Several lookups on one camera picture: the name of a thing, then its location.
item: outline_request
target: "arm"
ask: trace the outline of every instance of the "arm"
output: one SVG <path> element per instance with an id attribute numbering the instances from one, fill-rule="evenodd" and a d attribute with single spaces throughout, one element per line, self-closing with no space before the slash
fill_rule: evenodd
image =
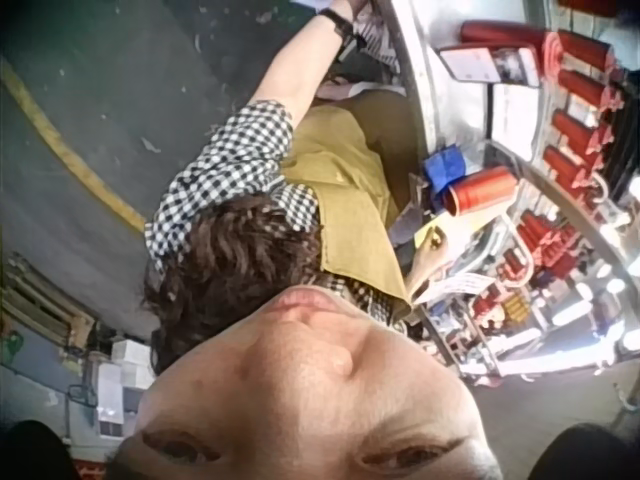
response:
<path id="1" fill-rule="evenodd" d="M 366 1 L 334 0 L 332 8 L 353 20 Z M 311 105 L 340 44 L 334 23 L 314 17 L 278 53 L 249 105 L 232 115 L 171 182 L 145 226 L 147 248 L 159 270 L 166 255 L 181 250 L 204 208 L 273 192 L 283 183 L 279 162 L 289 152 L 293 127 Z"/>
<path id="2" fill-rule="evenodd" d="M 333 0 L 330 8 L 353 22 L 366 3 L 367 0 Z M 309 110 L 341 44 L 335 24 L 326 17 L 314 17 L 276 55 L 251 102 L 280 102 L 291 114 L 295 128 Z"/>

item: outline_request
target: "black object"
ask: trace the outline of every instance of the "black object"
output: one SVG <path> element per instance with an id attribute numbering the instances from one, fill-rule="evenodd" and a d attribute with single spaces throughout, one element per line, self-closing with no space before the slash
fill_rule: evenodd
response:
<path id="1" fill-rule="evenodd" d="M 529 480 L 640 478 L 633 449 L 607 429 L 579 424 L 562 432 L 533 467 Z"/>
<path id="2" fill-rule="evenodd" d="M 353 30 L 353 23 L 349 20 L 341 17 L 330 8 L 320 10 L 318 15 L 327 17 L 336 25 L 336 33 L 342 38 L 343 44 L 347 44 L 351 39 L 355 38 L 359 50 L 362 50 L 367 46 L 367 41 L 361 35 L 355 34 L 355 31 Z"/>
<path id="3" fill-rule="evenodd" d="M 34 420 L 18 423 L 1 436 L 0 465 L 21 480 L 81 480 L 62 440 Z"/>

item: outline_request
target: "lip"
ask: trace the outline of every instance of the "lip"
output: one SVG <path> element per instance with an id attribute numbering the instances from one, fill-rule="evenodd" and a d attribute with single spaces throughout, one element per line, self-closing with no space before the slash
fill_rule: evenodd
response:
<path id="1" fill-rule="evenodd" d="M 294 308 L 308 308 L 320 312 L 341 313 L 342 309 L 330 294 L 313 287 L 288 288 L 276 297 L 265 312 L 283 312 Z"/>

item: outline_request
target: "black wristwatch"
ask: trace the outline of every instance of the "black wristwatch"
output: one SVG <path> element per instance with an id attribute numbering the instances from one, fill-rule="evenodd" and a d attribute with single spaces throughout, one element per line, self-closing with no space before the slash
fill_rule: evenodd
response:
<path id="1" fill-rule="evenodd" d="M 355 38 L 358 44 L 358 49 L 363 49 L 367 46 L 367 41 L 361 35 L 355 34 L 353 24 L 346 18 L 341 17 L 330 8 L 320 10 L 318 12 L 318 15 L 327 17 L 335 24 L 336 33 L 342 37 L 342 41 L 344 44 L 349 43 L 352 39 Z"/>

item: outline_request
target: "paper sign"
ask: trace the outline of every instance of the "paper sign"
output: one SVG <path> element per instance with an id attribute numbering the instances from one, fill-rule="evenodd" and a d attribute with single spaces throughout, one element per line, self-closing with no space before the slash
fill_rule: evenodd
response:
<path id="1" fill-rule="evenodd" d="M 469 293 L 479 295 L 489 285 L 495 282 L 495 278 L 486 277 L 477 273 L 461 273 L 449 277 L 441 282 L 431 282 L 429 288 L 415 301 L 416 304 L 433 302 L 449 293 Z"/>
<path id="2" fill-rule="evenodd" d="M 540 86 L 531 48 L 476 45 L 475 48 L 450 47 L 439 52 L 445 67 L 459 82 Z"/>

